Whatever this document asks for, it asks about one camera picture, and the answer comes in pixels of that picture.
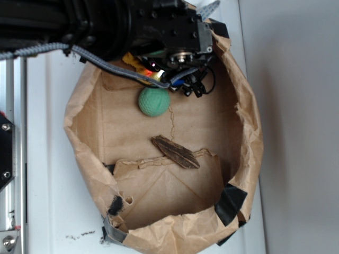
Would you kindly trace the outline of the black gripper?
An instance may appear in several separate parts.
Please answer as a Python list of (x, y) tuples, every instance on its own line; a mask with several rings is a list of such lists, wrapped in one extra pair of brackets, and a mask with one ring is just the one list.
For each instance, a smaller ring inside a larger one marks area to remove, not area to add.
[(203, 79), (213, 60), (212, 30), (185, 1), (131, 1), (135, 37), (130, 53), (162, 83), (185, 96), (207, 94)]

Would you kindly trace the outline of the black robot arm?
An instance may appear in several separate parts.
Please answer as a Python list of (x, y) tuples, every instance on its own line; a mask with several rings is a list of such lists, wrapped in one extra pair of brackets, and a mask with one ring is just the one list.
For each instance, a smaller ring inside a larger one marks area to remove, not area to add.
[(1, 59), (74, 52), (152, 88), (206, 93), (212, 30), (184, 1), (1, 1)]

